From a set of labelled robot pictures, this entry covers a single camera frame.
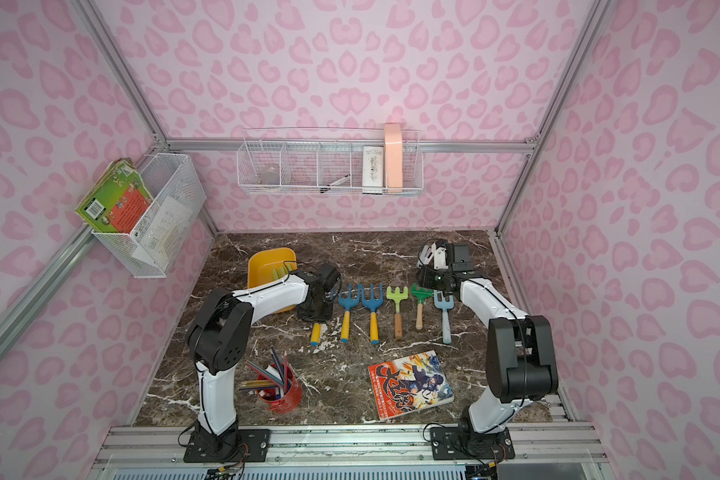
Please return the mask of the blue rake yellow handle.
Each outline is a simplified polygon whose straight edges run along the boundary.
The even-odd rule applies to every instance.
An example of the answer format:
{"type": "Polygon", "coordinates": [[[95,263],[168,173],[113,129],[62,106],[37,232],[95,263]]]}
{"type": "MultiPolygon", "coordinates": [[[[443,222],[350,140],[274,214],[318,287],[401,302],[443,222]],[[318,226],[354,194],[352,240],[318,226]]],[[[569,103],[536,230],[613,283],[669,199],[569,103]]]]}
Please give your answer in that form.
{"type": "Polygon", "coordinates": [[[322,334],[322,325],[320,323],[315,323],[312,328],[312,333],[310,336],[310,344],[312,346],[318,346],[321,341],[321,334],[322,334]]]}
{"type": "Polygon", "coordinates": [[[361,286],[352,283],[349,283],[347,289],[338,295],[338,303],[344,309],[340,337],[343,343],[349,341],[351,310],[359,304],[360,296],[361,286]]]}
{"type": "Polygon", "coordinates": [[[384,288],[381,284],[371,284],[368,287],[359,286],[360,299],[365,308],[370,311],[370,342],[379,344],[379,322],[377,311],[384,302],[384,288]]]}

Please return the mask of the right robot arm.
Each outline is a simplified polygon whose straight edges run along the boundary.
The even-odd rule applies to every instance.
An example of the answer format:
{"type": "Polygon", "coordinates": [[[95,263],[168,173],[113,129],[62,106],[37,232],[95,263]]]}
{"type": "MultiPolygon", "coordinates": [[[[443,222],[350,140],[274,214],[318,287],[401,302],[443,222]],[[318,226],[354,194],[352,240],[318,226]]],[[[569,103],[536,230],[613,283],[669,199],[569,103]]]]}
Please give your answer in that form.
{"type": "Polygon", "coordinates": [[[487,387],[465,410],[466,434],[496,435],[522,409],[558,390],[549,320],[513,305],[480,275],[467,244],[431,240],[422,246],[417,268],[419,285],[454,295],[487,330],[487,387]]]}

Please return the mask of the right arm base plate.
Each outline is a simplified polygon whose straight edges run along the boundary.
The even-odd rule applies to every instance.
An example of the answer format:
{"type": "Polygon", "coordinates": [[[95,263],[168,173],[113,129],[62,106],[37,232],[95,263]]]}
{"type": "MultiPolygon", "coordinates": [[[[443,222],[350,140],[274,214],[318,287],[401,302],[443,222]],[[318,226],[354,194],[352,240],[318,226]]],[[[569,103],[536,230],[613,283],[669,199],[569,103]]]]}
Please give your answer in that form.
{"type": "Polygon", "coordinates": [[[461,427],[435,425],[427,429],[435,460],[479,460],[500,463],[515,458],[510,431],[477,434],[461,427]]]}

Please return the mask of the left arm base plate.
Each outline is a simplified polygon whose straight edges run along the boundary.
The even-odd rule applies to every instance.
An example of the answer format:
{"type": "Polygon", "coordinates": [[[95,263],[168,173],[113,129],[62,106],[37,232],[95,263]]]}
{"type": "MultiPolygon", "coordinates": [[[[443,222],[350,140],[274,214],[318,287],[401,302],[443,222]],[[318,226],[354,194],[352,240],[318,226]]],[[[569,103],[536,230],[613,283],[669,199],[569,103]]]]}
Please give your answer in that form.
{"type": "Polygon", "coordinates": [[[269,429],[233,429],[221,436],[195,429],[185,447],[183,462],[189,464],[237,464],[265,462],[270,440],[269,429]]]}

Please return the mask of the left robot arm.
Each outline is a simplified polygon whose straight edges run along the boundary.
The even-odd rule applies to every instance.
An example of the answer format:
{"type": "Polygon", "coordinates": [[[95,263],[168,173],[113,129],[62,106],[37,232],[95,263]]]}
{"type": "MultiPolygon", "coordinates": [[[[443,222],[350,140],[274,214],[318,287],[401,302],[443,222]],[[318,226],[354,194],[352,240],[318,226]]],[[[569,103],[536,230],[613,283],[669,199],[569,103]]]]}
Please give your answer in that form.
{"type": "Polygon", "coordinates": [[[314,271],[297,268],[248,290],[212,290],[187,332],[199,384],[200,432],[220,437],[237,423],[235,370],[245,355],[251,327],[289,307],[294,307],[302,320],[327,321],[333,315],[340,286],[338,267],[326,262],[314,271]]]}

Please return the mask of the light green rake wooden handle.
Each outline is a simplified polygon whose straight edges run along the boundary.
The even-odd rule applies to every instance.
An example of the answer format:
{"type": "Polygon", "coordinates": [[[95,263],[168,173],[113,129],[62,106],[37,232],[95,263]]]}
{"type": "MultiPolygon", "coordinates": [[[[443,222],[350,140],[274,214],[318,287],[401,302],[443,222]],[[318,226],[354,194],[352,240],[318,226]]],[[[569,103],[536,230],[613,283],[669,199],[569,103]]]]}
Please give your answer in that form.
{"type": "Polygon", "coordinates": [[[403,288],[400,287],[391,287],[388,286],[386,290],[386,296],[388,299],[392,300],[395,306],[395,313],[394,313],[394,338],[396,340],[401,340],[403,337],[403,320],[402,320],[402,311],[401,311],[401,303],[408,298],[408,287],[405,286],[403,288]]]}

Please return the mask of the yellow plastic storage box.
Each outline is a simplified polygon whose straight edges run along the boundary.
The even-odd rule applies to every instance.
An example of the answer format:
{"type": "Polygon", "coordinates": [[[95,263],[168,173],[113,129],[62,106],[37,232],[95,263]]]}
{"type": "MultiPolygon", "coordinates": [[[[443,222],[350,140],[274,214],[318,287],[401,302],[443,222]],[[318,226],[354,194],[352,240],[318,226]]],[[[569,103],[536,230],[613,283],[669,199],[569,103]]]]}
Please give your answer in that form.
{"type": "Polygon", "coordinates": [[[291,248],[280,247],[255,253],[248,260],[247,288],[275,281],[272,269],[280,265],[288,269],[288,274],[298,267],[296,254],[291,248]]]}

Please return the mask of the light blue rake white handle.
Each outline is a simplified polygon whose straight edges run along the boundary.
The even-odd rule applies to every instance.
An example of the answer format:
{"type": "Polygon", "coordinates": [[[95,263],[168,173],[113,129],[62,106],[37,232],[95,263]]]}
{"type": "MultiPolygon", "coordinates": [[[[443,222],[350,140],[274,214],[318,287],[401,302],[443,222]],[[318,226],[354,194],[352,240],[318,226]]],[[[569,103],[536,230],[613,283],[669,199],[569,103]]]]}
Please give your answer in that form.
{"type": "Polygon", "coordinates": [[[442,291],[436,290],[434,304],[435,307],[441,311],[442,342],[450,345],[452,343],[452,334],[449,311],[454,307],[454,296],[451,294],[446,295],[442,291]]]}

